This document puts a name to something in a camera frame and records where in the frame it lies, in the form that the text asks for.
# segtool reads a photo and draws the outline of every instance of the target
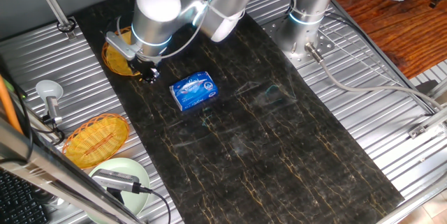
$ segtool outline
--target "yellow basket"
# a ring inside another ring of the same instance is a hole
[[[131,28],[127,27],[121,29],[121,34],[123,36],[124,41],[126,43],[131,43]],[[127,60],[112,46],[108,43],[104,43],[103,50],[101,52],[101,57],[103,59],[104,64],[114,73],[124,76],[136,76],[140,73],[133,72],[129,65],[127,64]]]
[[[102,114],[81,125],[68,137],[62,153],[79,168],[106,161],[125,143],[129,125],[118,114]]]

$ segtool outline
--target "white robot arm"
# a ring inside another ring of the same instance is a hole
[[[131,45],[113,32],[106,40],[127,60],[157,64],[172,35],[185,24],[200,27],[218,43],[228,36],[244,15],[250,0],[136,0]],[[293,9],[279,27],[278,46],[290,54],[306,54],[306,43],[317,43],[316,32],[330,0],[295,0]]]

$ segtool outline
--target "keyboard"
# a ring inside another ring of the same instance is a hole
[[[46,224],[48,217],[31,184],[0,168],[0,223]]]

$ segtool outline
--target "green plate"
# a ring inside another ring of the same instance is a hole
[[[92,176],[93,173],[97,171],[97,169],[101,168],[137,176],[143,186],[147,188],[149,188],[150,186],[149,175],[147,175],[146,169],[138,162],[131,160],[130,158],[112,158],[110,160],[107,160],[96,166],[90,172],[89,176]],[[142,211],[147,203],[147,200],[149,199],[149,193],[135,194],[130,192],[121,192],[121,196],[123,197],[124,206],[126,206],[135,215],[139,214]],[[89,213],[87,213],[87,216],[95,223],[107,224],[106,222],[101,221],[99,218]]]

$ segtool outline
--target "blue box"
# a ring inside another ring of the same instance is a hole
[[[175,102],[181,111],[189,109],[219,92],[216,84],[206,71],[194,73],[169,87]]]

